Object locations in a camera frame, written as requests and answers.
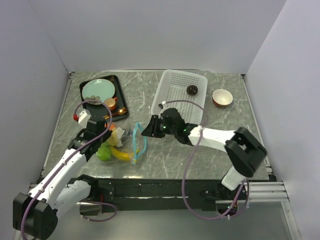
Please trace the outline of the fake dark mangosteen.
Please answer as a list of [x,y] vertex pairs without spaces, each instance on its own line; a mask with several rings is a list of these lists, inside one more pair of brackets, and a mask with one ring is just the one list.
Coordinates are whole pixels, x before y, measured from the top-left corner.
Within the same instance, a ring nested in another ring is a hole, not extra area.
[[190,96],[196,96],[198,93],[198,87],[196,85],[189,85],[186,88],[186,93]]

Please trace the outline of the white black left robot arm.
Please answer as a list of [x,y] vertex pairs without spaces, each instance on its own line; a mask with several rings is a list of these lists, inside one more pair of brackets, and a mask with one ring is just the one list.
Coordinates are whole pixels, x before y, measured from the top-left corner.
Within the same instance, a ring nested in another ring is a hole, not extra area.
[[48,239],[59,218],[77,202],[100,197],[98,179],[92,176],[83,174],[70,186],[67,184],[112,135],[110,126],[103,119],[89,119],[47,176],[28,193],[16,195],[12,225],[23,240]]

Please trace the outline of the clear zip top bag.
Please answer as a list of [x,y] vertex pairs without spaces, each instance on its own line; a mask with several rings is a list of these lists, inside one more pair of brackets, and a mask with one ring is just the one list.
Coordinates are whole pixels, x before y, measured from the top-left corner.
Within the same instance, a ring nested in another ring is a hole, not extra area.
[[[133,153],[132,161],[125,162],[130,162],[133,165],[137,164],[138,160],[142,159],[143,156],[147,153],[148,140],[147,137],[141,135],[144,128],[138,122],[131,125],[126,125],[125,127],[120,127],[117,124],[115,125],[116,128],[114,128],[112,131],[116,131],[119,142],[117,146],[114,147],[122,152],[126,152],[129,154]],[[107,143],[107,140],[103,142],[101,146],[110,147],[110,145],[108,145]]]

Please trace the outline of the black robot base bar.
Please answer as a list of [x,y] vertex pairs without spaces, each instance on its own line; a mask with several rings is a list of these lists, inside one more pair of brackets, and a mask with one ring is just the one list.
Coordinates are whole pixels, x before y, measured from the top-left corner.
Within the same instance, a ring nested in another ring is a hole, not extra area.
[[226,210],[234,199],[248,199],[245,186],[229,190],[214,179],[147,179],[147,178],[94,178],[81,175],[93,186],[87,201],[106,203],[105,213],[114,205],[119,211],[152,210]]

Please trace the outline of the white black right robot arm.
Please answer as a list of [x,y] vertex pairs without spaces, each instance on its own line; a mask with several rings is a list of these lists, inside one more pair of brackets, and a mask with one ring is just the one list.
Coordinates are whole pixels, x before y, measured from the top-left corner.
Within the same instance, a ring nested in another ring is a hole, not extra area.
[[144,137],[163,138],[172,135],[184,145],[204,146],[227,153],[232,167],[224,175],[219,186],[219,195],[232,198],[237,187],[245,179],[254,176],[265,157],[265,147],[245,128],[218,130],[206,128],[183,120],[175,108],[168,108],[160,115],[153,115],[141,133]]

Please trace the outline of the fake yellow pear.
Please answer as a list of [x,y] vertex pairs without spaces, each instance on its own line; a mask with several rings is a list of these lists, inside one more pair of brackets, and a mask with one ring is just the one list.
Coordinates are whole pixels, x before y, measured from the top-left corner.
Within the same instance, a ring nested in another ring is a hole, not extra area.
[[117,144],[119,143],[119,138],[115,130],[112,131],[110,137],[107,139],[106,142],[108,143],[109,146],[113,146],[113,147],[117,146]]

